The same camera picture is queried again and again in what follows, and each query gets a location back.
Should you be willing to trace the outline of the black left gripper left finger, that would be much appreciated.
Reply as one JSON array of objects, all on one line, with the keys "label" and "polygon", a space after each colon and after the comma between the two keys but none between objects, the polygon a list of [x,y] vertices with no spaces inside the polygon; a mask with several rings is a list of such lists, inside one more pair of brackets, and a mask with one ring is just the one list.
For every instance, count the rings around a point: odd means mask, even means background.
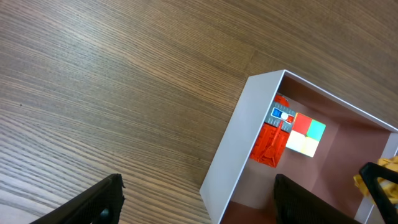
[{"label": "black left gripper left finger", "polygon": [[118,224],[125,201],[121,174],[111,174],[32,224]]}]

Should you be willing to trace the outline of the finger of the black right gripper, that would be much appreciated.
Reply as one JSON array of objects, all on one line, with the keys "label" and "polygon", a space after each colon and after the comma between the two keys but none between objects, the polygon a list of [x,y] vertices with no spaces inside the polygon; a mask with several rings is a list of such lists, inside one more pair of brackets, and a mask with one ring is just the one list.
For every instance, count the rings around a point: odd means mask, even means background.
[{"label": "finger of the black right gripper", "polygon": [[396,208],[388,199],[386,193],[377,181],[380,177],[396,184],[397,172],[375,163],[368,162],[359,170],[359,174],[376,203],[385,224],[397,224]]}]

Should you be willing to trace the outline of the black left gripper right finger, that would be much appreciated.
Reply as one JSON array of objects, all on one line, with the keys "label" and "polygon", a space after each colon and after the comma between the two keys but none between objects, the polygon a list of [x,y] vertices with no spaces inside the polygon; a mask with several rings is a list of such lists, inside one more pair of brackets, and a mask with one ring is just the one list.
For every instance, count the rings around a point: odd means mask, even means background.
[{"label": "black left gripper right finger", "polygon": [[275,177],[273,198],[277,223],[360,224],[283,174]]}]

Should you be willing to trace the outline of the yellow round wheel toy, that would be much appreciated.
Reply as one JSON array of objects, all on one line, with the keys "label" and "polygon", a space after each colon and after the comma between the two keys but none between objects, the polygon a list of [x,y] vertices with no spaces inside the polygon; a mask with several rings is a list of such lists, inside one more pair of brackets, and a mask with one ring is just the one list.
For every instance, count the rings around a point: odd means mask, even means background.
[{"label": "yellow round wheel toy", "polygon": [[[389,170],[393,170],[397,172],[397,156],[394,156],[390,159],[380,158],[377,161],[377,165],[385,167]],[[366,187],[362,177],[358,174],[353,177],[354,184],[357,186],[359,191],[367,198],[371,198],[368,188]],[[378,183],[383,189],[384,193],[387,195],[389,201],[397,207],[397,184],[391,182],[390,180],[383,179],[381,177],[377,178]]]}]

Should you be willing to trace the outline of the multicolour puzzle cube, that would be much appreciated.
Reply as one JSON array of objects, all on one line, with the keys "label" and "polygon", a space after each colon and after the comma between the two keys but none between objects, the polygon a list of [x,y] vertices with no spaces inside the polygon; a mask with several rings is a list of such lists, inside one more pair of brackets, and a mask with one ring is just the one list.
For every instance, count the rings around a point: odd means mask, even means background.
[{"label": "multicolour puzzle cube", "polygon": [[325,129],[325,124],[302,113],[297,113],[285,146],[295,152],[313,157]]}]

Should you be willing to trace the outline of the red toy fire truck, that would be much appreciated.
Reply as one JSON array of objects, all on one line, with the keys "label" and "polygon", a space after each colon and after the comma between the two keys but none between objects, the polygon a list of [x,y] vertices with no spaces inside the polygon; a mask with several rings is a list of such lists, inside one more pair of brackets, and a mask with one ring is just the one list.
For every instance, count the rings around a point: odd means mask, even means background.
[{"label": "red toy fire truck", "polygon": [[288,100],[276,94],[249,158],[276,168],[292,130],[295,114],[289,108]]}]

